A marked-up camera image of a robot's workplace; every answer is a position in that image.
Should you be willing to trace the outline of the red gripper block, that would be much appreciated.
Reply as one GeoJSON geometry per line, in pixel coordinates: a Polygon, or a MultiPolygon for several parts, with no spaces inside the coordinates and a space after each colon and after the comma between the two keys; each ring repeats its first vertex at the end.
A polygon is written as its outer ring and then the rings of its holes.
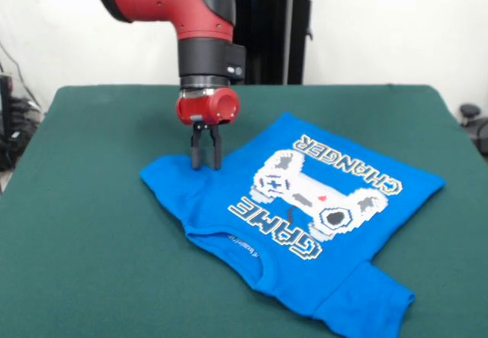
{"type": "Polygon", "coordinates": [[[208,129],[213,141],[213,169],[220,170],[222,146],[218,124],[229,124],[237,119],[240,101],[236,92],[228,87],[195,90],[182,89],[175,109],[179,120],[183,124],[193,124],[191,135],[192,169],[201,167],[200,139],[204,124],[209,124],[208,129]]]}

